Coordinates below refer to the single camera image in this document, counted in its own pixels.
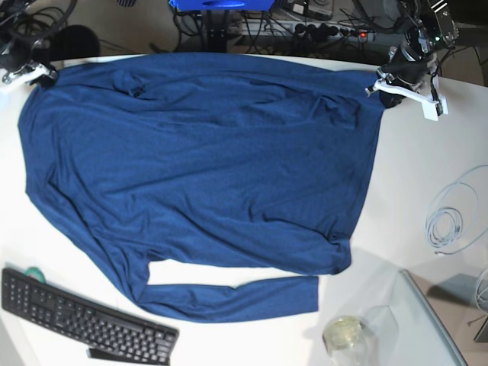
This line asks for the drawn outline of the dark blue t-shirt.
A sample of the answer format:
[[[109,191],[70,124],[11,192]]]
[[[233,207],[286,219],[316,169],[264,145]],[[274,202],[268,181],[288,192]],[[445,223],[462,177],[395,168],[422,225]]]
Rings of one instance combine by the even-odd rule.
[[[69,67],[19,117],[27,196],[149,313],[313,313],[319,277],[352,262],[384,112],[374,81],[217,53]]]

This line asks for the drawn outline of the black round stool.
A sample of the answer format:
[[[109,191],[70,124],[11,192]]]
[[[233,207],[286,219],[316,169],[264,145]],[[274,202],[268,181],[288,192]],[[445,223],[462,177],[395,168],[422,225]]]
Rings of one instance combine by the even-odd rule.
[[[101,54],[100,41],[90,28],[76,24],[59,31],[50,43],[53,61],[96,57]]]

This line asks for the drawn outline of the blue box with hole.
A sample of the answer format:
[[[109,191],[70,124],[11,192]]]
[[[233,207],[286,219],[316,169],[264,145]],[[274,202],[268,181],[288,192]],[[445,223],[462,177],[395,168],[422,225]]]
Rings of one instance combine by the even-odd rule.
[[[274,0],[171,0],[169,4],[180,11],[267,11],[274,2]]]

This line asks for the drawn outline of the green tape roll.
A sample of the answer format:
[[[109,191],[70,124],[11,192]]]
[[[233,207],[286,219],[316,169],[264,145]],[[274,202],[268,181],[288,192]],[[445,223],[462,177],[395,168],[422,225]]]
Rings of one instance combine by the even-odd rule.
[[[43,272],[38,267],[29,267],[24,271],[24,275],[28,278],[32,278],[42,284],[46,283],[46,278]]]

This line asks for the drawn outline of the clear glass jar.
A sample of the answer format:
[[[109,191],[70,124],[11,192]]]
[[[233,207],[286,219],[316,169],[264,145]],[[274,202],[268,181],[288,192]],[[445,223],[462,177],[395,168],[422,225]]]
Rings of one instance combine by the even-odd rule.
[[[323,330],[323,343],[334,365],[387,365],[399,334],[391,308],[376,306],[358,316],[331,320]]]

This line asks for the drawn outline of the black computer keyboard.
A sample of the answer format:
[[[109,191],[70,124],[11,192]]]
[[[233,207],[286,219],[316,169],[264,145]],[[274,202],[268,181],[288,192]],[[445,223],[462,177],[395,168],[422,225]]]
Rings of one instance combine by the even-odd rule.
[[[89,346],[95,357],[169,365],[177,329],[85,300],[12,268],[2,270],[2,309]]]

